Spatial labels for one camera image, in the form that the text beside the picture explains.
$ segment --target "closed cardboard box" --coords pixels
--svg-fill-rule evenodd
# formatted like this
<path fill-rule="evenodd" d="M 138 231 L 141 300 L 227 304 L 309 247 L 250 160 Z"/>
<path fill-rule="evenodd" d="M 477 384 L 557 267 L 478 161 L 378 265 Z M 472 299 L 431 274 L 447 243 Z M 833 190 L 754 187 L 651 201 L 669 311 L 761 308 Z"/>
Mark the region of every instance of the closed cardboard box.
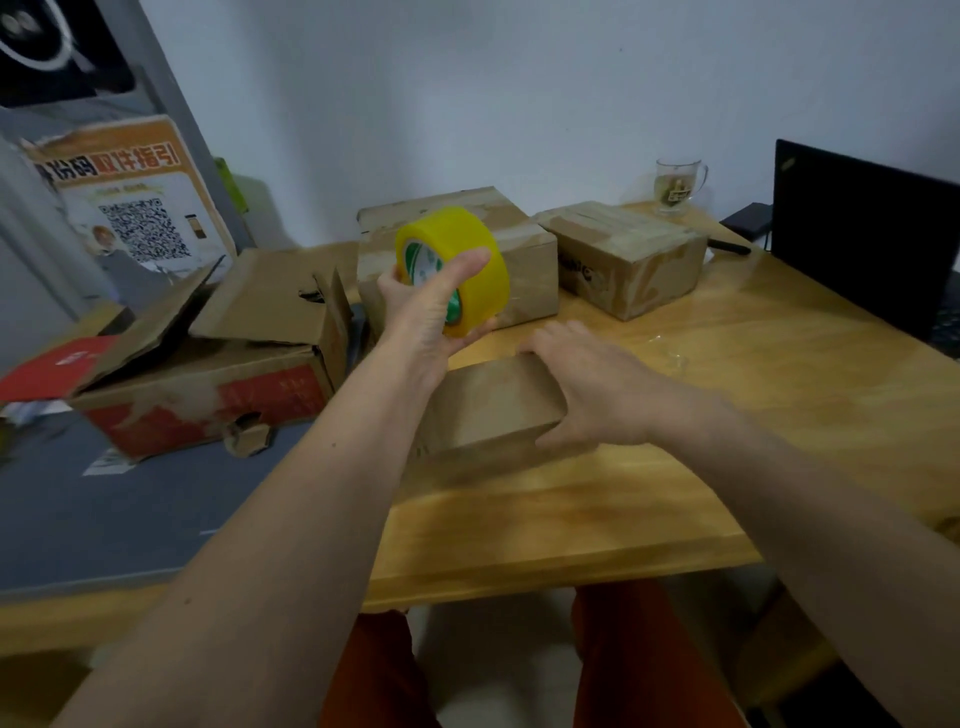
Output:
<path fill-rule="evenodd" d="M 316 417 L 346 376 L 349 308 L 322 249 L 246 250 L 175 284 L 69 403 L 132 459 Z"/>
<path fill-rule="evenodd" d="M 565 414 L 560 385 L 533 354 L 448 372 L 420 421 L 399 499 L 583 451 L 535 445 Z"/>
<path fill-rule="evenodd" d="M 697 285 L 707 236 L 622 207 L 587 202 L 534 219 L 557 236 L 560 284 L 621 321 Z"/>
<path fill-rule="evenodd" d="M 486 225 L 510 274 L 510 302 L 497 317 L 510 327 L 557 313 L 557 238 L 545 231 L 495 187 L 365 207 L 357 213 L 363 241 L 357 259 L 357 287 L 375 335 L 383 332 L 384 303 L 376 279 L 396 263 L 396 232 L 441 207 L 461 206 Z"/>

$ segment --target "tabletop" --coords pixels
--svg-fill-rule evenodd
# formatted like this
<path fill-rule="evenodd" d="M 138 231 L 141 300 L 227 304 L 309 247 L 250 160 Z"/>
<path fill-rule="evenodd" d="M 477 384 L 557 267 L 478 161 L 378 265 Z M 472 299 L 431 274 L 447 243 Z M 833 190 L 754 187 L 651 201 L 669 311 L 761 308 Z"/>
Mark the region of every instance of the tabletop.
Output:
<path fill-rule="evenodd" d="M 743 242 L 695 209 L 682 222 Z M 746 257 L 718 253 L 692 294 L 632 322 L 563 292 L 558 318 L 583 321 L 654 368 L 724 392 L 931 525 L 960 515 L 960 367 L 759 248 Z M 451 367 L 509 355 L 541 325 L 496 331 Z M 672 457 L 653 446 L 603 446 L 473 482 L 405 481 L 365 609 L 758 559 L 712 491 Z M 0 607 L 0 654 L 115 639 L 162 589 Z"/>

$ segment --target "tape roll label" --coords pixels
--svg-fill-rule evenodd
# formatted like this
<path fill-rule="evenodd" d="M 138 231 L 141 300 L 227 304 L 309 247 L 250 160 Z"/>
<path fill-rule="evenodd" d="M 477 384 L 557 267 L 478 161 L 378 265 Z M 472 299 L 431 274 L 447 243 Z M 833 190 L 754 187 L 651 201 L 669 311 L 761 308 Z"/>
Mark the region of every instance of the tape roll label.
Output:
<path fill-rule="evenodd" d="M 422 240 L 411 239 L 403 248 L 403 264 L 407 269 L 407 278 L 414 285 L 423 285 L 444 268 L 444 262 L 429 245 Z M 446 305 L 446 322 L 457 324 L 463 316 L 460 304 L 460 292 L 454 291 Z"/>

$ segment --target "left hand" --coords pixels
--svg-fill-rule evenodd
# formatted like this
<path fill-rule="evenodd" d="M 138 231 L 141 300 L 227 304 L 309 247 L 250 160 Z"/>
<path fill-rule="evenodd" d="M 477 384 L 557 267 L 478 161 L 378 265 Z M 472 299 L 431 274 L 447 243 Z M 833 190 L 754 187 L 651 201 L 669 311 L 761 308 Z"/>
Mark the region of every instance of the left hand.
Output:
<path fill-rule="evenodd" d="M 488 319 L 462 339 L 444 336 L 446 304 L 464 281 L 476 276 L 490 262 L 486 248 L 464 251 L 446 263 L 443 269 L 422 286 L 406 285 L 399 280 L 394 266 L 377 280 L 387 304 L 387 323 L 380 341 L 413 357 L 415 374 L 425 377 L 430 391 L 446 374 L 446 360 L 493 331 L 495 319 Z"/>

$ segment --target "yellow tape roll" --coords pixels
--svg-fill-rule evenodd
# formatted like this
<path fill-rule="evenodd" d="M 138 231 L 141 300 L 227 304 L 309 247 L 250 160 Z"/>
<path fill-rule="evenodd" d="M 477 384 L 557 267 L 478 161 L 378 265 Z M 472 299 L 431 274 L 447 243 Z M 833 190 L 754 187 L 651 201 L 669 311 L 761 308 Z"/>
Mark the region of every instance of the yellow tape roll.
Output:
<path fill-rule="evenodd" d="M 455 255 L 489 248 L 490 262 L 458 288 L 446 307 L 447 336 L 466 336 L 507 307 L 510 277 L 493 233 L 462 207 L 444 207 L 396 233 L 396 267 L 404 282 L 423 285 Z"/>

